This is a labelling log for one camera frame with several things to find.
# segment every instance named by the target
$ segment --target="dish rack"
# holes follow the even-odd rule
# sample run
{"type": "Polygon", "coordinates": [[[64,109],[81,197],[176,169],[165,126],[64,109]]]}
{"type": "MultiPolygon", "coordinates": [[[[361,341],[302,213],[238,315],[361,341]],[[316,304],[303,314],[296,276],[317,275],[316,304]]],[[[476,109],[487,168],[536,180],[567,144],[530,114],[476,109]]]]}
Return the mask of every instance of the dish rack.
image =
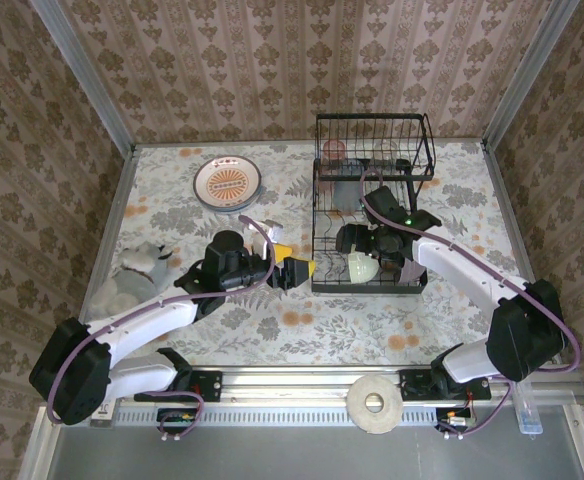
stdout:
{"type": "MultiPolygon", "coordinates": [[[[412,213],[424,181],[434,176],[436,153],[427,115],[412,113],[318,114],[313,168],[312,258],[316,269],[312,291],[336,294],[418,294],[427,272],[400,281],[396,264],[384,262],[367,283],[350,282],[347,254],[336,250],[339,229],[348,223],[368,225],[361,207],[345,212],[335,205],[337,182],[359,182],[374,167],[397,201],[412,213]]],[[[379,187],[373,176],[365,193],[379,187]]]]}

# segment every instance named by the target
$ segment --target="white plush toy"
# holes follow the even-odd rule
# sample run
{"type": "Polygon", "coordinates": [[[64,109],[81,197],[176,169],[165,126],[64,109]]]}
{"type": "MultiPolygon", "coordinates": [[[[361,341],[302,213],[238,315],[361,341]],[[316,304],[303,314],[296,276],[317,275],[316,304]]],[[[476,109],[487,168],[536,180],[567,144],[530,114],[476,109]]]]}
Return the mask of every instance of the white plush toy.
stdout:
{"type": "Polygon", "coordinates": [[[167,287],[171,251],[148,242],[126,248],[117,259],[117,269],[90,299],[92,320],[118,315],[157,296],[167,287]]]}

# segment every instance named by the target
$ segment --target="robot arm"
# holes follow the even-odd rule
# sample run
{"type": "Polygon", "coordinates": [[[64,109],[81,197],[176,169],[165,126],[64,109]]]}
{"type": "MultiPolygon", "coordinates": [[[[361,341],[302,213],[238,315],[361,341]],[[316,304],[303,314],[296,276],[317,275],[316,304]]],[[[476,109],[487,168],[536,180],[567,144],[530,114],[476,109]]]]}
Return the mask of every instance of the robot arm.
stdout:
{"type": "MultiPolygon", "coordinates": [[[[441,226],[432,227],[428,232],[450,238],[441,226]]],[[[470,249],[460,248],[486,263],[470,249]]],[[[488,338],[460,345],[443,357],[442,366],[454,383],[493,375],[521,381],[566,346],[565,336],[545,315],[457,250],[421,237],[413,242],[412,254],[414,261],[463,291],[491,319],[488,338]]],[[[558,294],[548,282],[529,284],[521,277],[506,276],[498,267],[490,266],[562,318],[558,294]]]]}
{"type": "Polygon", "coordinates": [[[345,225],[337,235],[337,250],[350,253],[354,248],[401,267],[406,260],[415,261],[463,291],[491,319],[487,339],[457,345],[432,362],[432,376],[442,397],[463,390],[462,384],[479,377],[503,375],[521,381],[567,345],[561,329],[508,286],[525,291],[562,320],[558,294],[550,283],[530,284],[506,276],[473,251],[454,244],[438,218],[424,210],[408,214],[387,187],[363,198],[367,218],[376,228],[345,225]],[[495,279],[478,263],[501,278],[495,279]]]}
{"type": "MultiPolygon", "coordinates": [[[[275,263],[282,260],[284,265],[274,267],[267,280],[270,287],[287,290],[311,276],[313,262],[278,258],[279,250],[273,250],[275,263]]],[[[155,338],[214,312],[228,290],[254,288],[271,264],[270,258],[250,253],[237,232],[219,232],[206,248],[205,258],[157,297],[87,325],[75,318],[58,325],[30,374],[30,383],[49,400],[62,365],[69,365],[53,395],[54,411],[68,425],[90,416],[105,400],[148,391],[187,390],[190,367],[172,349],[126,357],[155,338]],[[83,342],[87,343],[76,353],[83,342]]]]}

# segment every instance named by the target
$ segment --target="aluminum frame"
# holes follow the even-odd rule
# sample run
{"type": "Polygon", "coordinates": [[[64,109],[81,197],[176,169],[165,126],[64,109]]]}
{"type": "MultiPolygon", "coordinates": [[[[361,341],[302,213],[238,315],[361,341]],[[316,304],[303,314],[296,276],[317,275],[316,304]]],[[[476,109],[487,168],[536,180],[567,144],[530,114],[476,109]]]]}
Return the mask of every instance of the aluminum frame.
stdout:
{"type": "Polygon", "coordinates": [[[110,273],[110,266],[112,264],[112,257],[114,256],[114,249],[116,248],[116,240],[121,230],[121,223],[125,213],[125,207],[128,203],[128,197],[134,185],[134,178],[136,176],[136,168],[139,164],[140,151],[135,150],[130,152],[123,164],[119,183],[116,188],[116,193],[112,199],[112,207],[108,214],[107,222],[103,230],[103,237],[99,245],[99,251],[94,261],[94,268],[90,275],[88,288],[83,296],[83,305],[79,313],[79,322],[83,323],[87,315],[88,300],[96,293],[98,288],[105,282],[110,273]]]}
{"type": "Polygon", "coordinates": [[[85,91],[110,138],[124,157],[132,151],[134,139],[121,117],[118,107],[103,83],[96,67],[74,32],[63,7],[57,0],[32,0],[32,6],[59,47],[65,61],[85,91]]]}
{"type": "Polygon", "coordinates": [[[534,277],[534,271],[532,270],[532,264],[530,263],[525,243],[523,242],[523,236],[521,235],[519,224],[514,215],[512,202],[510,202],[508,191],[505,188],[505,182],[503,181],[503,176],[501,175],[501,170],[499,169],[499,164],[496,160],[494,148],[492,148],[492,145],[487,140],[483,140],[482,144],[485,164],[488,167],[488,173],[490,174],[490,179],[494,186],[494,192],[496,193],[496,198],[499,202],[499,208],[503,214],[505,230],[508,232],[508,237],[510,237],[510,243],[512,244],[512,251],[514,252],[514,259],[519,268],[519,273],[522,277],[534,282],[536,279],[534,277]]]}
{"type": "Polygon", "coordinates": [[[495,148],[505,135],[578,4],[579,0],[553,0],[548,7],[483,135],[495,148]]]}
{"type": "MultiPolygon", "coordinates": [[[[283,367],[236,367],[202,366],[196,370],[221,370],[224,375],[221,402],[215,409],[245,411],[255,413],[273,407],[299,407],[345,409],[345,397],[350,385],[362,375],[382,375],[395,383],[398,371],[405,368],[428,368],[415,365],[388,366],[283,366],[283,367]]],[[[563,406],[570,426],[571,438],[577,451],[581,469],[584,472],[584,386],[577,373],[534,373],[530,375],[537,404],[540,406],[563,406]]],[[[477,406],[495,406],[506,392],[502,380],[490,381],[492,399],[477,401],[477,406]]],[[[404,402],[408,406],[458,406],[458,402],[404,402]]],[[[152,407],[170,407],[174,404],[162,402],[133,402],[123,399],[121,407],[128,411],[147,410],[152,407]]],[[[46,478],[52,464],[61,428],[85,428],[87,423],[73,427],[56,426],[46,417],[41,406],[34,425],[30,443],[24,457],[19,479],[46,478]]]]}

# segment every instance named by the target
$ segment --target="decorative plate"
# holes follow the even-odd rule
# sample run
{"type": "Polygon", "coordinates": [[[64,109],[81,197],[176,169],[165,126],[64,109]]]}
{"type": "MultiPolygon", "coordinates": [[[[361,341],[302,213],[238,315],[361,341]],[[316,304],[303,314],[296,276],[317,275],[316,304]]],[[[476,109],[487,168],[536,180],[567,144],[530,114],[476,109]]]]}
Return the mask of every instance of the decorative plate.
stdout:
{"type": "Polygon", "coordinates": [[[250,198],[247,202],[244,202],[241,205],[238,205],[238,206],[232,207],[232,208],[215,208],[214,212],[221,213],[224,215],[232,215],[235,213],[241,213],[244,210],[247,210],[250,205],[255,203],[259,199],[259,197],[261,196],[262,192],[263,192],[263,188],[259,188],[259,191],[256,192],[256,195],[253,195],[252,198],[250,198]]]}
{"type": "Polygon", "coordinates": [[[245,157],[217,157],[194,176],[194,194],[208,208],[234,210],[249,205],[261,188],[261,172],[245,157]]]}

